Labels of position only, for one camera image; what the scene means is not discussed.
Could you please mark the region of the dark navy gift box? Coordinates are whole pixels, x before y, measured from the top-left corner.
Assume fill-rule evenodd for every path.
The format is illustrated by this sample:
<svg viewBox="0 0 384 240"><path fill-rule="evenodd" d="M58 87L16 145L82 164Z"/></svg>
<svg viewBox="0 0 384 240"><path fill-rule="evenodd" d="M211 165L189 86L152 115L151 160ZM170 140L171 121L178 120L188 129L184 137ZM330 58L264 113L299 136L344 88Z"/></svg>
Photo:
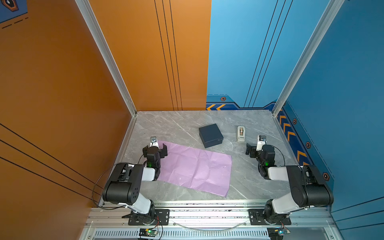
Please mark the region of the dark navy gift box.
<svg viewBox="0 0 384 240"><path fill-rule="evenodd" d="M220 145L224 139L217 124L199 128L199 135L205 148Z"/></svg>

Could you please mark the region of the purple wrapping paper sheet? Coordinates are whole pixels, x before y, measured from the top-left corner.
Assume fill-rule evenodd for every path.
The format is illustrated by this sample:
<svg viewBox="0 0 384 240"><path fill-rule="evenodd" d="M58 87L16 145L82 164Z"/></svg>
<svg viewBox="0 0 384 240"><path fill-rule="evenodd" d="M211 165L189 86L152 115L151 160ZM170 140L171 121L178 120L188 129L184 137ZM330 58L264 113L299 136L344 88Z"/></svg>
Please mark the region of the purple wrapping paper sheet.
<svg viewBox="0 0 384 240"><path fill-rule="evenodd" d="M161 159L159 181L226 197L230 188L232 156L166 141L168 155Z"/></svg>

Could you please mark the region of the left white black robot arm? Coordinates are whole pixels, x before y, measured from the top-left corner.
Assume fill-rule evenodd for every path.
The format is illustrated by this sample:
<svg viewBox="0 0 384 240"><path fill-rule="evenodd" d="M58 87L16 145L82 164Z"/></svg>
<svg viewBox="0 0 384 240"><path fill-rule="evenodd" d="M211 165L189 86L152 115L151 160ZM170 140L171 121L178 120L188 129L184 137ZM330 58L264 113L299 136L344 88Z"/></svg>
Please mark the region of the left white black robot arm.
<svg viewBox="0 0 384 240"><path fill-rule="evenodd" d="M143 148L143 156L147 159L143 164L118 163L114 167L105 188L103 200L131 210L122 216L130 219L131 225L156 225L160 217L156 213L154 202L141 193L142 182L156 181L161 173L161 159L168 155L165 144L159 148L157 143Z"/></svg>

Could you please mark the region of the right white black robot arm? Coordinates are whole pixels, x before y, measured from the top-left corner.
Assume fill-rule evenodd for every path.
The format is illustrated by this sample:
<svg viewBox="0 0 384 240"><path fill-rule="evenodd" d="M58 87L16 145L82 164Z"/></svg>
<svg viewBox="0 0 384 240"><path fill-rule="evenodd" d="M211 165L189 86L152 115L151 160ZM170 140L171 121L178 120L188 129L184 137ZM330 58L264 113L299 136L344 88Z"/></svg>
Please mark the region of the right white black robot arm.
<svg viewBox="0 0 384 240"><path fill-rule="evenodd" d="M290 214L310 207L326 207L334 195L318 168L314 165L276 166L275 147L247 144L246 155L258 161L258 170L265 180L289 183L290 192L270 199L264 208L248 210L252 225L290 225Z"/></svg>

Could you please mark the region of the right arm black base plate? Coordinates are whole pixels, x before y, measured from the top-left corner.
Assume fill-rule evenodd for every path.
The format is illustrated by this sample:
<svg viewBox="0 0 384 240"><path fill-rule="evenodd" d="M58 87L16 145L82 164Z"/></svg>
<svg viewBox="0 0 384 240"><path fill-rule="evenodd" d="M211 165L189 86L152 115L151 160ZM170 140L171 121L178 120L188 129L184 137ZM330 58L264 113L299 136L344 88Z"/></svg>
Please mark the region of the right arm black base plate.
<svg viewBox="0 0 384 240"><path fill-rule="evenodd" d="M291 225L290 216L280 215L276 213L264 213L262 209L249 209L249 219L252 226L267 226L267 225Z"/></svg>

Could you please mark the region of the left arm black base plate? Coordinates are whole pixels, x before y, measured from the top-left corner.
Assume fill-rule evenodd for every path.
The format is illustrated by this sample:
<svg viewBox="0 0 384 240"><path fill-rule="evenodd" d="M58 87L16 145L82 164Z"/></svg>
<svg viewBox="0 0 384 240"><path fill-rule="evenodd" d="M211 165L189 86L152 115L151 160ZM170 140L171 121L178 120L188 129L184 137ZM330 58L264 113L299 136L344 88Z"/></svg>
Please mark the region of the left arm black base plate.
<svg viewBox="0 0 384 240"><path fill-rule="evenodd" d="M169 209L155 209L146 215L133 213L129 218L129 226L167 226L170 219Z"/></svg>

